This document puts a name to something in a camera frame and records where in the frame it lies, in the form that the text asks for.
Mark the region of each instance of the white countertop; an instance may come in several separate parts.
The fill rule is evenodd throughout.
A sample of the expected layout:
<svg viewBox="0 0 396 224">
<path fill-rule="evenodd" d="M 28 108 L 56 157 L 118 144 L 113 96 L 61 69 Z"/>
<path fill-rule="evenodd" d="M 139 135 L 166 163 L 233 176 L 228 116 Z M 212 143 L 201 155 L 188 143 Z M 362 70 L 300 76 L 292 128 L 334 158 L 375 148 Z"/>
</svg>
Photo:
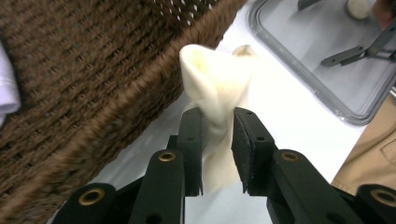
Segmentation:
<svg viewBox="0 0 396 224">
<path fill-rule="evenodd" d="M 249 89 L 249 107 L 276 140 L 278 148 L 297 150 L 332 181 L 364 127 L 349 125 L 325 107 L 269 49 L 248 29 L 251 4 L 238 13 L 218 50 L 232 52 L 249 44 L 265 60 L 262 74 Z M 105 182 L 117 189 L 142 176 L 153 152 L 164 149 L 169 135 L 177 134 L 185 94 L 153 121 L 144 133 L 111 162 L 92 182 Z M 242 193 L 241 184 L 218 193 L 186 199 L 186 223 L 270 223 L 265 198 Z"/>
</svg>

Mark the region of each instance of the white cloth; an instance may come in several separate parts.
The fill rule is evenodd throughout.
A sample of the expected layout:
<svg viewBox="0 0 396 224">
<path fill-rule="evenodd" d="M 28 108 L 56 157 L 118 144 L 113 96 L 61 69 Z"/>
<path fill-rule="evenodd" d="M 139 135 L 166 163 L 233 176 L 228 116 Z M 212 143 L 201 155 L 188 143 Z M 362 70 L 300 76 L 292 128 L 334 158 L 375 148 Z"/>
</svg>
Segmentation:
<svg viewBox="0 0 396 224">
<path fill-rule="evenodd" d="M 21 106 L 18 87 L 11 63 L 0 43 L 0 127 L 6 114 L 17 111 Z"/>
<path fill-rule="evenodd" d="M 247 106 L 247 88 L 259 70 L 259 60 L 250 46 L 233 55 L 188 45 L 180 51 L 184 90 L 199 107 L 207 124 L 203 182 L 205 193 L 214 192 L 239 179 L 233 161 L 233 109 Z"/>
</svg>

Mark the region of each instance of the brown wicker basket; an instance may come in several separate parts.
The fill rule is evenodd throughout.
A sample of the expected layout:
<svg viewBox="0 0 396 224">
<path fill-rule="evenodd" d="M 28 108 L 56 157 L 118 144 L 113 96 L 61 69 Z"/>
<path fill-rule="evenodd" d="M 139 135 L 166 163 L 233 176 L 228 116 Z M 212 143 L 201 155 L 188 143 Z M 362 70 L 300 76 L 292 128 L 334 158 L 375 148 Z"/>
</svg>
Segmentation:
<svg viewBox="0 0 396 224">
<path fill-rule="evenodd" d="M 3 0 L 22 107 L 0 129 L 0 223 L 44 223 L 182 92 L 246 0 Z"/>
</svg>

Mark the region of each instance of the clear plastic lid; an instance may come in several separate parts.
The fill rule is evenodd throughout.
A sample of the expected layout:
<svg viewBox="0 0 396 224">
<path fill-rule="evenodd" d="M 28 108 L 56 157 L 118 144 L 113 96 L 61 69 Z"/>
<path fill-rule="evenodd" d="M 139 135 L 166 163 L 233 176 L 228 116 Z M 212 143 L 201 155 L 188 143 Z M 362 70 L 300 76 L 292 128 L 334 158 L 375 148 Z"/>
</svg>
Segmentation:
<svg viewBox="0 0 396 224">
<path fill-rule="evenodd" d="M 297 1 L 258 1 L 248 21 L 253 34 L 337 117 L 349 123 L 371 121 L 396 82 L 396 63 L 389 60 L 364 58 L 333 67 L 320 64 L 347 49 L 369 47 L 381 33 L 374 15 L 362 21 L 348 15 L 346 1 L 319 1 L 301 11 Z M 395 39 L 386 48 L 396 49 Z"/>
</svg>

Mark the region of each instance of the woven texture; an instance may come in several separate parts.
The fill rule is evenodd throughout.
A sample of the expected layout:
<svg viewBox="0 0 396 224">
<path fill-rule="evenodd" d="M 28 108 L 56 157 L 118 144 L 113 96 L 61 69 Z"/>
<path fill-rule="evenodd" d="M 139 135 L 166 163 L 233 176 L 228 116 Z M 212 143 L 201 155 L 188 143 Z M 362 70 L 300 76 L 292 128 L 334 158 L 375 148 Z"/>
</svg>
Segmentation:
<svg viewBox="0 0 396 224">
<path fill-rule="evenodd" d="M 22 108 L 0 129 L 0 223 L 44 223 L 182 92 L 246 0 L 3 0 Z"/>
</svg>

